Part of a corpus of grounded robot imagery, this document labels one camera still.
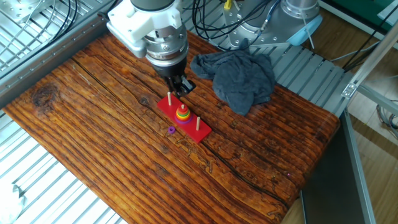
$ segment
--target crumpled towel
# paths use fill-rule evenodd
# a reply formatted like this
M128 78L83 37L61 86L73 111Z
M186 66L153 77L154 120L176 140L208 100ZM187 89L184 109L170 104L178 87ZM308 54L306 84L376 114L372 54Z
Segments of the crumpled towel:
M14 223L25 205L25 196L19 196L19 187L0 181L0 224Z
M243 116L251 105L269 101L274 91L275 75L268 55L253 56L242 50L196 55L190 66L199 78L213 80L216 95Z

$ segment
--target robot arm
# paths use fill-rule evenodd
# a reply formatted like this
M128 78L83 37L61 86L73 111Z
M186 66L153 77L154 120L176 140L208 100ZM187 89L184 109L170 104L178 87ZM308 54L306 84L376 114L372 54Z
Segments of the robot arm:
M136 57L146 57L177 97L196 85L187 80L187 30L180 0L122 0L109 11L108 29Z

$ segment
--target wooden table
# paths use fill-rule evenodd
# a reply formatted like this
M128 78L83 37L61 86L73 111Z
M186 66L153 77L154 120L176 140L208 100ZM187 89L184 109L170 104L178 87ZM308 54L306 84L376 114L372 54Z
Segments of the wooden table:
M189 62L216 52L189 40ZM338 118L281 86L243 117L186 72L182 101L213 129L201 144L167 133L166 85L110 34L3 110L129 223L280 223Z

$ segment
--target wooden peg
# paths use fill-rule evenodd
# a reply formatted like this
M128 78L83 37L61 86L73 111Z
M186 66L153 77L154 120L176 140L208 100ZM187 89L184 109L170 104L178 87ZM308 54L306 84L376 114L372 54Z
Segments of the wooden peg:
M167 99L169 99L169 106L172 105L172 93L171 92L167 92Z
M200 117L197 118L197 131L199 131Z

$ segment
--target purple ring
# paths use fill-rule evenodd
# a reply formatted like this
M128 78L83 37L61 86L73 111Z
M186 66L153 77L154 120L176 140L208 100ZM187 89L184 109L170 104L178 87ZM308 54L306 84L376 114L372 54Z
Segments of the purple ring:
M191 120L192 120L192 116L189 118L188 121L180 121L180 120L177 118L177 115L175 115L175 121L178 122L178 123L180 123L180 124L188 124L189 122L191 122Z
M175 132L175 127L171 126L169 127L169 134L174 134Z

